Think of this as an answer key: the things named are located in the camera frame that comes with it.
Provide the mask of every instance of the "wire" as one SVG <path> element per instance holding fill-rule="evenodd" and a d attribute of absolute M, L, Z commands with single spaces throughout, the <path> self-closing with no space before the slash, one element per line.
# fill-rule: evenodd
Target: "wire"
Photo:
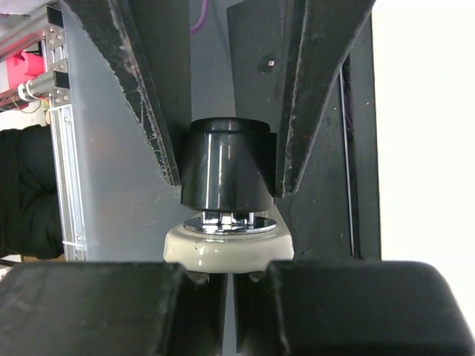
<path fill-rule="evenodd" d="M 16 101 L 15 101 L 15 97 L 14 97 L 14 96 L 12 96 L 12 103 L 16 106 L 16 109 L 19 110 L 21 113 L 27 113 L 27 114 L 35 113 L 35 112 L 37 112 L 37 111 L 43 106 L 43 100 L 40 100 L 40 101 L 39 101 L 39 105 L 38 105 L 38 107 L 37 107 L 35 110 L 33 110 L 33 111 L 31 111 L 31 112 L 27 112 L 27 111 L 23 111 L 22 108 L 20 108 L 20 107 L 18 106 L 18 104 L 17 104 Z"/>
<path fill-rule="evenodd" d="M 197 23 L 190 29 L 190 33 L 194 34 L 201 30 L 203 25 L 206 22 L 206 17 L 208 15 L 208 9 L 209 9 L 209 0 L 203 0 L 203 3 L 201 4 L 201 14 L 200 18 L 198 19 Z"/>

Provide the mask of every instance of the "black fabric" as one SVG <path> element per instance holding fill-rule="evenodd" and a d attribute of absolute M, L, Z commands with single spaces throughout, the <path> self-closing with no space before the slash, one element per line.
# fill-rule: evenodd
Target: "black fabric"
<path fill-rule="evenodd" d="M 1 131 L 0 171 L 0 255 L 61 255 L 50 128 Z"/>

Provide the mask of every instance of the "red plastic object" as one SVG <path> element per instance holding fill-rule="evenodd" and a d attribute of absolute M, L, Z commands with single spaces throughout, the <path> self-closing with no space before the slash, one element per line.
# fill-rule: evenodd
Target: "red plastic object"
<path fill-rule="evenodd" d="M 35 79 L 45 72 L 43 57 L 21 52 L 7 59 L 8 85 L 10 89 Z"/>

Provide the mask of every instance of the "black plastic knob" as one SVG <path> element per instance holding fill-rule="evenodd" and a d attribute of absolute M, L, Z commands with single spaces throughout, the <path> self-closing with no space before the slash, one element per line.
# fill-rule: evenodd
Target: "black plastic knob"
<path fill-rule="evenodd" d="M 276 135 L 265 122 L 194 121 L 183 155 L 182 199 L 198 211 L 249 213 L 274 205 Z"/>

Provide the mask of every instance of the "purple cable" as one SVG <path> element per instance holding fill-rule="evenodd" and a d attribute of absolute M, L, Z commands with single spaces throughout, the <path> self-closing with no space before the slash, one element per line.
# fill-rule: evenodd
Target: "purple cable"
<path fill-rule="evenodd" d="M 201 28 L 205 24 L 206 17 L 208 15 L 208 7 L 209 7 L 209 0 L 203 0 L 203 4 L 201 5 L 200 18 L 198 19 L 197 23 L 190 29 L 191 34 L 196 33 L 199 30 L 201 30 Z"/>

